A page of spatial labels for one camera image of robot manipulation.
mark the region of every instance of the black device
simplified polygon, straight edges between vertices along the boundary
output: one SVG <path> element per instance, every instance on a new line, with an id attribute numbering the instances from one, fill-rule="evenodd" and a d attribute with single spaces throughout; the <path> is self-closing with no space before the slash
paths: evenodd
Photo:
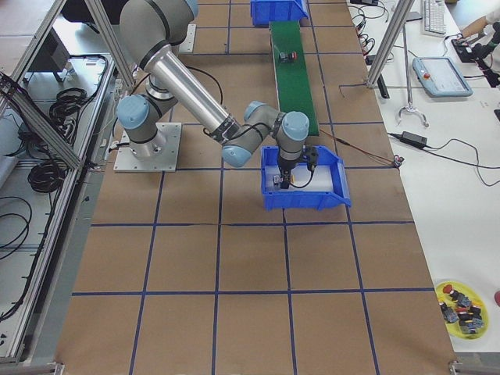
<path id="1" fill-rule="evenodd" d="M 69 58 L 70 53 L 55 30 L 51 29 L 28 71 L 33 73 L 62 72 Z"/>
<path id="2" fill-rule="evenodd" d="M 377 6 L 378 0 L 351 0 L 351 4 Z"/>
<path id="3" fill-rule="evenodd" d="M 474 55 L 469 43 L 463 39 L 452 39 L 452 46 L 462 63 L 473 63 Z"/>
<path id="4" fill-rule="evenodd" d="M 415 148 L 422 149 L 427 146 L 427 138 L 409 131 L 403 131 L 401 134 L 389 133 L 389 135 Z"/>
<path id="5" fill-rule="evenodd" d="M 388 87 L 385 85 L 385 81 L 384 81 L 384 78 L 382 77 L 382 74 L 378 77 L 377 86 L 378 86 L 378 89 L 380 91 L 380 95 L 382 96 L 382 98 L 384 98 L 384 99 L 391 98 L 391 96 L 389 96 L 389 90 L 388 90 Z"/>

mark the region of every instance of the power adapter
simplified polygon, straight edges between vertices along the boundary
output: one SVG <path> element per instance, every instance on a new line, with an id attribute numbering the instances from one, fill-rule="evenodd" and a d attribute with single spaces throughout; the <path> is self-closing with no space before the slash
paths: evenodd
<path id="1" fill-rule="evenodd" d="M 415 148 L 422 149 L 427 146 L 427 138 L 409 131 L 403 131 L 401 134 L 389 133 L 389 135 Z"/>
<path id="2" fill-rule="evenodd" d="M 375 58 L 377 57 L 377 55 L 368 55 L 366 58 L 365 58 L 365 63 L 366 65 L 370 66 L 373 64 L 373 61 L 375 60 Z"/>

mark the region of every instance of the green conveyor belt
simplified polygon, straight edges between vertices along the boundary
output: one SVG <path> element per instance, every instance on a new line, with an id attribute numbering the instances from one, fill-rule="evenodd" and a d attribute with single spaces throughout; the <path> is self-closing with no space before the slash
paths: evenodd
<path id="1" fill-rule="evenodd" d="M 280 111 L 306 114 L 309 118 L 309 135 L 319 135 L 298 21 L 271 22 L 270 28 Z M 280 52 L 297 52 L 297 59 L 294 62 L 280 62 Z"/>

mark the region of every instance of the metal base plate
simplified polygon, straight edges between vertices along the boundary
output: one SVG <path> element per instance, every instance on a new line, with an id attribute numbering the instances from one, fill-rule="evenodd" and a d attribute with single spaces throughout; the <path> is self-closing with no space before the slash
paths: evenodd
<path id="1" fill-rule="evenodd" d="M 187 25 L 186 39 L 179 45 L 179 54 L 186 55 L 193 53 L 195 48 L 196 25 L 190 23 Z"/>
<path id="2" fill-rule="evenodd" d="M 116 156 L 115 172 L 175 172 L 182 126 L 180 123 L 157 123 L 156 126 L 166 136 L 163 151 L 149 159 L 138 159 L 129 147 L 121 147 Z M 123 132 L 120 142 L 128 141 L 127 134 Z"/>

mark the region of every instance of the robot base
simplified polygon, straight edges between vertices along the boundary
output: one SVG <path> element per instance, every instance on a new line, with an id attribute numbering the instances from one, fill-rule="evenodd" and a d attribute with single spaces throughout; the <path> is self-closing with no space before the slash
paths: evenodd
<path id="1" fill-rule="evenodd" d="M 113 168 L 115 172 L 175 172 L 182 126 L 180 123 L 157 123 L 156 126 L 167 140 L 163 151 L 151 158 L 139 159 L 129 147 L 122 147 L 116 155 Z M 127 143 L 128 141 L 127 134 L 123 132 L 120 142 Z"/>

